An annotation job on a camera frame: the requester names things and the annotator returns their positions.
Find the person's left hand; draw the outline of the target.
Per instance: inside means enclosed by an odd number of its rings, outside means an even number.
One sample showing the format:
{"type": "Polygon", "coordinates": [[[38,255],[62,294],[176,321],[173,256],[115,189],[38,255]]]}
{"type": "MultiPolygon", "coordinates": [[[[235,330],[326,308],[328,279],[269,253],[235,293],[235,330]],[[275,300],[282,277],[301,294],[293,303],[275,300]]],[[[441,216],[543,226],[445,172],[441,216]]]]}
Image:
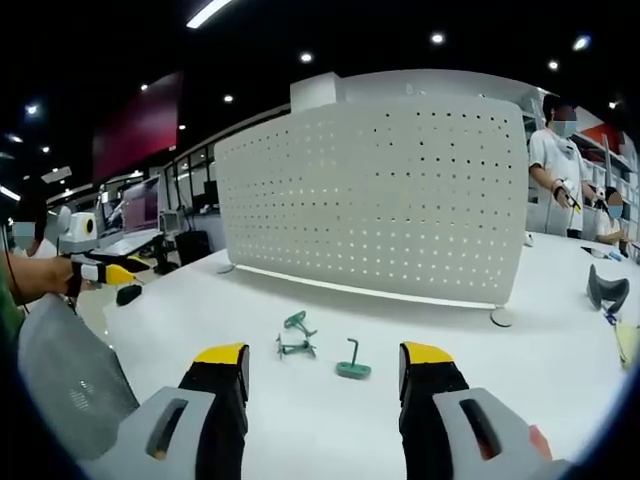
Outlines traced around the person's left hand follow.
{"type": "Polygon", "coordinates": [[[27,302],[45,294],[77,298],[83,283],[80,264],[65,257],[26,258],[24,275],[20,289],[27,302]]]}

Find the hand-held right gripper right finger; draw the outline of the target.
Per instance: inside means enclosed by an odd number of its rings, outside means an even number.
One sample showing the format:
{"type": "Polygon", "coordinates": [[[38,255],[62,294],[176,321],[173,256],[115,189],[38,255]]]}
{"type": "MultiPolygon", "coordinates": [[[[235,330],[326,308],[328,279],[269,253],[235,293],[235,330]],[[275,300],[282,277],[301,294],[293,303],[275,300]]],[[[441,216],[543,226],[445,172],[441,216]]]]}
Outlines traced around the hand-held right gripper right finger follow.
{"type": "Polygon", "coordinates": [[[444,350],[399,348],[399,432],[408,479],[553,479],[555,462],[529,425],[484,388],[472,388],[444,350]]]}

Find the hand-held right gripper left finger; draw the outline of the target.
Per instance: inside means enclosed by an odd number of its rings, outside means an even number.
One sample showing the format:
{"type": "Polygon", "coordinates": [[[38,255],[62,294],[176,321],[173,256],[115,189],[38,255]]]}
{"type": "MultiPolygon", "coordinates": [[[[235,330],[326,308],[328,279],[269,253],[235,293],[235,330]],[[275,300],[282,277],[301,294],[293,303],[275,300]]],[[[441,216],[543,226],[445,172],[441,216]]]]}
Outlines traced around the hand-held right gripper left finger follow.
{"type": "Polygon", "coordinates": [[[239,479],[249,345],[208,348],[177,387],[163,387],[120,425],[121,479],[239,479]]]}

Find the person's right hand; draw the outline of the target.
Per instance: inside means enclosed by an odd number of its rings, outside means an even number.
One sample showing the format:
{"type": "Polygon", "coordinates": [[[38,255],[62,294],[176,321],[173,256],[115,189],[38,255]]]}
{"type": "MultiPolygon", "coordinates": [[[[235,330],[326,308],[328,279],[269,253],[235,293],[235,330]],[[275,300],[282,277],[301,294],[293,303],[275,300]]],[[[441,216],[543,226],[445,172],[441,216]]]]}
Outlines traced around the person's right hand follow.
{"type": "Polygon", "coordinates": [[[547,461],[553,459],[548,440],[536,425],[529,426],[529,438],[532,445],[547,461]]]}

